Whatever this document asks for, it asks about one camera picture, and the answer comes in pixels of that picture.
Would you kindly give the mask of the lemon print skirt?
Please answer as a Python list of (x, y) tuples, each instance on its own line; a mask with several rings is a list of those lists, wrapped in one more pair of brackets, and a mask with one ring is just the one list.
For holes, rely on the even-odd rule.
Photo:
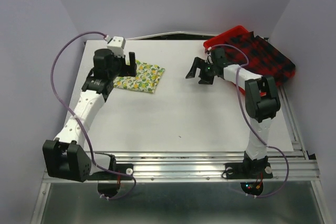
[(138, 91), (154, 94), (165, 73), (165, 68), (136, 60), (135, 77), (117, 77), (114, 87), (123, 90)]

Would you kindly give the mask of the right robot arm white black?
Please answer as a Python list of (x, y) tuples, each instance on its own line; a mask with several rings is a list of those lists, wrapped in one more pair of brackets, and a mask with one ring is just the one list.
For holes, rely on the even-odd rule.
[(226, 163), (222, 174), (226, 179), (272, 178), (268, 162), (268, 137), (272, 120), (280, 110), (280, 100), (272, 76), (248, 71), (247, 64), (239, 65), (228, 60), (224, 48), (212, 49), (207, 59), (196, 57), (186, 78), (199, 77), (200, 84), (211, 85), (215, 77), (235, 84), (243, 90), (244, 98), (238, 102), (250, 129), (249, 140), (240, 163)]

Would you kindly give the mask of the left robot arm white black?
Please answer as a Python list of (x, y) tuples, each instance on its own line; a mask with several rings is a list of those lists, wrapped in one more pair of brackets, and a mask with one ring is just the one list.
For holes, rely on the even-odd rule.
[(68, 108), (70, 117), (62, 130), (53, 140), (43, 144), (43, 155), (47, 173), (50, 177), (84, 182), (95, 172), (110, 179), (117, 172), (114, 160), (104, 161), (100, 165), (95, 161), (93, 152), (87, 154), (84, 143), (92, 151), (88, 132), (113, 90), (117, 77), (134, 77), (137, 73), (135, 53), (117, 57), (110, 49), (98, 49), (93, 55), (93, 67), (89, 71), (74, 109)]

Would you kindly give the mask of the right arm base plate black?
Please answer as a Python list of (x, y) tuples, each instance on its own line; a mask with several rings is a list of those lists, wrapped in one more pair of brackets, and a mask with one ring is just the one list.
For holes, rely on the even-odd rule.
[(258, 165), (258, 166), (248, 166), (244, 165), (243, 163), (226, 163), (224, 164), (225, 169), (221, 174), (221, 177), (224, 179), (257, 179), (263, 178), (265, 179), (272, 179), (273, 173), (270, 171), (269, 173), (266, 172), (266, 168), (270, 168), (270, 164), (267, 163), (266, 165)]

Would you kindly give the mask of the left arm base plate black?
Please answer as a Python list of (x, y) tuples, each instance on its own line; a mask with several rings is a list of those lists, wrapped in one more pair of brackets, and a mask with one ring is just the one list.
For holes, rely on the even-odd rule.
[[(131, 163), (125, 163), (125, 164), (116, 164), (115, 172), (116, 173), (123, 173), (126, 174), (126, 171), (128, 168), (133, 169), (134, 165)], [(120, 176), (117, 174), (112, 174), (106, 171), (103, 171), (101, 169), (97, 169), (95, 171), (91, 170), (92, 173), (88, 176), (88, 181), (94, 181), (94, 180), (132, 180), (129, 176)]]

